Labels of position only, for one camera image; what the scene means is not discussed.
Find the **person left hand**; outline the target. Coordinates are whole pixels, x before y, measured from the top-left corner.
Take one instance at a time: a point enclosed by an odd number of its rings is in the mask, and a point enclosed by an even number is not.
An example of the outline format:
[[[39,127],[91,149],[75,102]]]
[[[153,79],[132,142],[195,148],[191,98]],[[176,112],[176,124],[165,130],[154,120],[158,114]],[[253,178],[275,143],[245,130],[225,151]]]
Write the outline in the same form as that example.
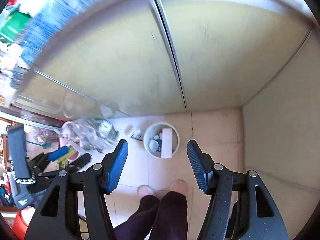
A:
[[[36,209],[32,206],[28,206],[21,211],[21,216],[26,224],[29,224]]]

